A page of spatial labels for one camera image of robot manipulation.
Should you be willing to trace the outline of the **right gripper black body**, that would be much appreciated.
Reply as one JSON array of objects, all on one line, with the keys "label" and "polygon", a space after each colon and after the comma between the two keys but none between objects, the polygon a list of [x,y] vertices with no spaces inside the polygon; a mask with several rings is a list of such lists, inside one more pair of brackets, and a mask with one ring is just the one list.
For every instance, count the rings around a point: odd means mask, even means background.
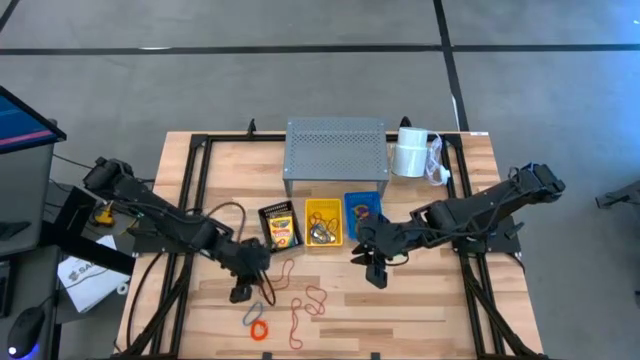
[{"label": "right gripper black body", "polygon": [[406,245],[402,231],[401,223],[390,222],[382,215],[362,221],[362,242],[374,244],[373,251],[365,252],[374,257],[373,263],[366,265],[365,278],[378,289],[387,287],[387,261],[401,254]]}]

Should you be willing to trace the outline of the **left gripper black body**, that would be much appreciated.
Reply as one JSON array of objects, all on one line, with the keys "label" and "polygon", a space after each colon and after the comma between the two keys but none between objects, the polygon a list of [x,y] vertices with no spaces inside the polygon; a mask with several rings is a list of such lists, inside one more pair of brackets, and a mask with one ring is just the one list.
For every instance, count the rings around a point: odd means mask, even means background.
[{"label": "left gripper black body", "polygon": [[235,286],[229,296],[231,303],[241,303],[251,299],[253,287],[264,289],[265,273],[270,266],[271,253],[267,246],[256,237],[239,245],[235,256],[238,267],[231,273],[236,277]]}]

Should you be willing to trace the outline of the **black computer mouse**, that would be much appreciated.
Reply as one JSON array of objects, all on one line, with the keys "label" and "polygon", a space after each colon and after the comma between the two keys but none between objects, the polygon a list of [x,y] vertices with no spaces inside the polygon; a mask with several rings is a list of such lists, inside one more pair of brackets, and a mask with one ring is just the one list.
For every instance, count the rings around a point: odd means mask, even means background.
[{"label": "black computer mouse", "polygon": [[7,353],[11,359],[22,359],[35,349],[44,324],[45,313],[40,306],[21,312],[7,336]]}]

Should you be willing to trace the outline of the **grey desk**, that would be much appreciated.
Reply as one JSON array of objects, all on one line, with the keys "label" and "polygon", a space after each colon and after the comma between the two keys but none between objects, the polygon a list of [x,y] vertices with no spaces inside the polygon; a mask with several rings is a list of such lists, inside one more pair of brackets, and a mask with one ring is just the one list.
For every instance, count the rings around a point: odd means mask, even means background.
[{"label": "grey desk", "polygon": [[18,315],[29,307],[41,306],[45,320],[36,346],[22,360],[50,360],[55,348],[51,295],[57,287],[59,251],[40,245],[52,152],[47,145],[0,155],[0,222],[30,224],[0,240],[0,260],[9,260],[13,271],[10,314],[0,318],[0,360],[14,360],[7,352],[7,338]]}]

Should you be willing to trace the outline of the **black plastic basket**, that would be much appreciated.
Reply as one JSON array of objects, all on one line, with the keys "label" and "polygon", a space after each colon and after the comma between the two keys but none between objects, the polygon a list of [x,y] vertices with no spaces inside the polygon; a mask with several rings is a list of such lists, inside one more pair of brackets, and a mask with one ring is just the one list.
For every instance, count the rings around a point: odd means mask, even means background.
[{"label": "black plastic basket", "polygon": [[[291,215],[293,216],[295,242],[294,242],[294,245],[289,247],[289,248],[276,249],[273,246],[273,243],[272,243],[272,240],[271,240],[271,236],[270,236],[269,218],[271,216],[273,216],[274,214],[284,213],[284,212],[290,212]],[[291,201],[284,201],[284,202],[280,202],[280,203],[277,203],[277,204],[273,204],[273,205],[261,208],[261,209],[258,210],[258,215],[259,215],[261,228],[262,228],[262,231],[263,231],[263,235],[265,237],[265,241],[266,241],[267,247],[269,248],[271,253],[282,252],[282,251],[285,251],[285,250],[289,250],[289,249],[301,246],[303,244],[303,237],[302,237],[302,234],[301,234],[301,231],[300,231],[300,227],[299,227],[299,224],[298,224],[298,219],[297,219],[297,216],[296,216],[296,212],[295,212],[293,203]]]}]

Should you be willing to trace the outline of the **blue plastic basket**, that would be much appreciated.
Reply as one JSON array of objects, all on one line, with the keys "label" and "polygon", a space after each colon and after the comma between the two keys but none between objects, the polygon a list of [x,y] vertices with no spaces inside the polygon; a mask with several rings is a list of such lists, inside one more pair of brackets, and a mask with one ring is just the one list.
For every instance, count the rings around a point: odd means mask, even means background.
[{"label": "blue plastic basket", "polygon": [[356,240],[356,227],[359,221],[356,220],[352,207],[356,204],[367,204],[371,210],[370,215],[382,212],[380,196],[377,192],[347,192],[344,194],[345,216],[348,226],[349,238]]}]

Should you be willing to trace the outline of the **yellow plastic basket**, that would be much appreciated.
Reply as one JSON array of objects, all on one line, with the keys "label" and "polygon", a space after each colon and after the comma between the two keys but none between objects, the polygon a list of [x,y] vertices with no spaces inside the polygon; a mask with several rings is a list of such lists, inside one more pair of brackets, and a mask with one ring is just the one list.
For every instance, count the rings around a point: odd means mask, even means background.
[{"label": "yellow plastic basket", "polygon": [[[329,244],[314,244],[311,242],[310,237],[310,224],[308,222],[309,216],[314,212],[320,212],[323,219],[329,220],[337,218],[340,221],[340,227],[336,234],[336,241]],[[343,225],[342,219],[342,202],[337,198],[309,198],[305,201],[305,245],[308,247],[337,247],[343,244]]]}]

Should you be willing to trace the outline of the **clear plastic wrapper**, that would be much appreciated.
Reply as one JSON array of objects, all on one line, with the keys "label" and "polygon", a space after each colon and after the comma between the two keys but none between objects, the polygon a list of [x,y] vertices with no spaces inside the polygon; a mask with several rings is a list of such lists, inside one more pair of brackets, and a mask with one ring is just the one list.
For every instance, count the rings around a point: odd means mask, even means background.
[{"label": "clear plastic wrapper", "polygon": [[427,146],[425,177],[433,186],[442,186],[451,178],[450,170],[442,163],[441,151],[443,141],[439,134],[434,133],[435,139]]}]

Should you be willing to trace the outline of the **white plastic roll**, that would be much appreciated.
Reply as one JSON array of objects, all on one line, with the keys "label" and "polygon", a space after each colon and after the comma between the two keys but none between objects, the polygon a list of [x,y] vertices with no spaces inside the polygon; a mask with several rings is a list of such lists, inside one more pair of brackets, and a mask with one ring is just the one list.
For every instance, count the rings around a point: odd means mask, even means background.
[{"label": "white plastic roll", "polygon": [[419,178],[425,173],[429,132],[415,127],[401,127],[393,150],[392,173],[408,178]]}]

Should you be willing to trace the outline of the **grey perforated metal shelf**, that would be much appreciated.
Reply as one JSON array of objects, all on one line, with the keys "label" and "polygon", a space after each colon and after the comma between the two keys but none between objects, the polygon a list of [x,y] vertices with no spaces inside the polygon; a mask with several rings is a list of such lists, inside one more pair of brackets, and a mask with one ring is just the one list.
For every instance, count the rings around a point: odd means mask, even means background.
[{"label": "grey perforated metal shelf", "polygon": [[291,117],[287,121],[283,182],[374,182],[383,196],[390,179],[386,123],[367,117]]}]

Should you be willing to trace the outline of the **yellow tool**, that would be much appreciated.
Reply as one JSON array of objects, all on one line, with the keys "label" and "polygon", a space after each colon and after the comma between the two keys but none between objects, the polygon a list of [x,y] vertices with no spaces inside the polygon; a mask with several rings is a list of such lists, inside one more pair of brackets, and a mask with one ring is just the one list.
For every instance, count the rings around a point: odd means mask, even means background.
[{"label": "yellow tool", "polygon": [[98,208],[93,215],[94,222],[99,226],[113,227],[115,225],[115,219],[112,212],[112,204],[107,203]]}]

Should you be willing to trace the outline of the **black support beam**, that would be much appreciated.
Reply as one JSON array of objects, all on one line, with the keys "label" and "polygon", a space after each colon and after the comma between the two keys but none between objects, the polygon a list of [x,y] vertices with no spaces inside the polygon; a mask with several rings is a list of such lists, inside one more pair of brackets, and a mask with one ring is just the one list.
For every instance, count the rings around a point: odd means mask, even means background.
[{"label": "black support beam", "polygon": [[40,245],[55,245],[69,256],[124,275],[133,273],[135,265],[133,257],[47,221],[43,221],[41,225]]}]

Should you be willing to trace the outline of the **black equipment stand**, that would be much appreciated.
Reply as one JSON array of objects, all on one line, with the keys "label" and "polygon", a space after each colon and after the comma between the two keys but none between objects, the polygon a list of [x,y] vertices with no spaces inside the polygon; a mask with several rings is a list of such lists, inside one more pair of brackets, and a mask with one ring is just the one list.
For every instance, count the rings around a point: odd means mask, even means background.
[{"label": "black equipment stand", "polygon": [[640,180],[617,190],[606,192],[595,198],[600,209],[607,209],[618,203],[640,206]]}]

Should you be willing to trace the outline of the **monitor with blue screen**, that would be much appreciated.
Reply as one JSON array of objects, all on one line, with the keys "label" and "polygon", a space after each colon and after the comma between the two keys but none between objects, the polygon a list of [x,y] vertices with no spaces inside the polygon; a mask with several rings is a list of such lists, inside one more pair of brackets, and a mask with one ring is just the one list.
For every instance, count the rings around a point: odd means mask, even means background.
[{"label": "monitor with blue screen", "polygon": [[55,121],[47,119],[0,86],[0,154],[67,140]]}]

